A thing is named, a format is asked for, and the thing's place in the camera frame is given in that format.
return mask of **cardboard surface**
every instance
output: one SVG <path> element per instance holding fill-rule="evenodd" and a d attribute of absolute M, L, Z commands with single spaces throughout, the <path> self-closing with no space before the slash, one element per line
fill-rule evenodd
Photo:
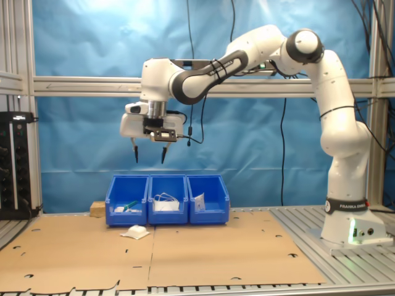
<path fill-rule="evenodd" d="M 134 240 L 120 236 L 124 228 L 107 228 L 104 218 L 41 217 L 0 252 L 0 291 L 59 294 L 118 282 L 118 290 L 146 289 L 153 230 Z"/>
<path fill-rule="evenodd" d="M 0 292 L 325 282 L 268 212 L 232 213 L 226 226 L 148 231 L 134 240 L 104 218 L 41 217 L 0 252 Z"/>
<path fill-rule="evenodd" d="M 323 282 L 269 212 L 232 213 L 226 226 L 164 227 L 155 232 L 149 286 Z"/>

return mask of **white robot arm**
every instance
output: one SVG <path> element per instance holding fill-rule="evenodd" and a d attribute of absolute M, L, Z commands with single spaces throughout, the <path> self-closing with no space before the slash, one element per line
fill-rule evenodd
<path fill-rule="evenodd" d="M 132 138 L 172 142 L 183 132 L 183 116 L 167 114 L 166 103 L 174 97 L 183 104 L 199 102 L 213 86 L 228 77 L 271 60 L 279 72 L 295 75 L 306 71 L 320 110 L 321 146 L 333 157 L 328 175 L 326 218 L 322 238 L 338 245 L 391 242 L 384 223 L 367 207 L 365 170 L 370 134 L 356 121 L 354 96 L 344 67 L 333 51 L 325 50 L 319 37 L 302 29 L 285 38 L 279 29 L 267 25 L 235 39 L 225 55 L 198 70 L 184 70 L 169 59 L 150 59 L 143 65 L 140 101 L 128 104 L 120 133 Z"/>

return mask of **horizontal metal bar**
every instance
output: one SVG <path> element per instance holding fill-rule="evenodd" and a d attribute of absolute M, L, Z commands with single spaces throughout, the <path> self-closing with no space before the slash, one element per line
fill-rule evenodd
<path fill-rule="evenodd" d="M 22 95 L 22 77 L 0 71 L 0 94 Z"/>
<path fill-rule="evenodd" d="M 378 85 L 378 97 L 395 97 L 395 78 L 380 80 Z"/>
<path fill-rule="evenodd" d="M 356 97 L 373 96 L 373 80 L 351 79 Z M 139 97 L 141 78 L 34 77 L 35 96 Z M 228 79 L 214 86 L 208 97 L 314 97 L 309 79 Z"/>

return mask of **blue bin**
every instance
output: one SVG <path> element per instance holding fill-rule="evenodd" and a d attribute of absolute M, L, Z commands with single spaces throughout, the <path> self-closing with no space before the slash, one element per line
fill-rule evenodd
<path fill-rule="evenodd" d="M 154 197 L 163 192 L 179 201 L 179 211 L 154 211 Z M 188 223 L 188 191 L 185 175 L 152 175 L 150 177 L 148 222 L 151 225 Z"/>
<path fill-rule="evenodd" d="M 133 226 L 147 224 L 147 195 L 149 176 L 114 175 L 106 196 L 106 223 L 109 226 Z M 141 212 L 114 212 L 137 200 L 132 209 Z"/>
<path fill-rule="evenodd" d="M 229 220 L 229 193 L 220 175 L 187 176 L 191 224 L 225 224 Z M 195 211 L 195 197 L 204 193 L 206 210 Z"/>

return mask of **blue backdrop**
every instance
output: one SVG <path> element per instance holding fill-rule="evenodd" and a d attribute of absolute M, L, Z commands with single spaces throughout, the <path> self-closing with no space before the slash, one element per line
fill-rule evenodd
<path fill-rule="evenodd" d="M 233 37 L 275 24 L 285 36 L 316 31 L 338 53 L 350 78 L 368 76 L 362 22 L 350 1 L 235 0 Z M 229 43 L 230 0 L 190 0 L 196 59 L 219 58 Z M 186 0 L 33 0 L 36 74 L 140 77 L 151 57 L 191 58 Z M 44 210 L 84 212 L 104 200 L 113 174 L 221 174 L 233 207 L 280 204 L 283 99 L 209 99 L 203 145 L 162 144 L 119 135 L 129 98 L 40 97 L 39 135 Z M 174 99 L 170 109 L 189 113 Z M 200 108 L 194 137 L 200 138 Z M 331 158 L 320 147 L 318 108 L 288 99 L 286 205 L 323 204 Z"/>

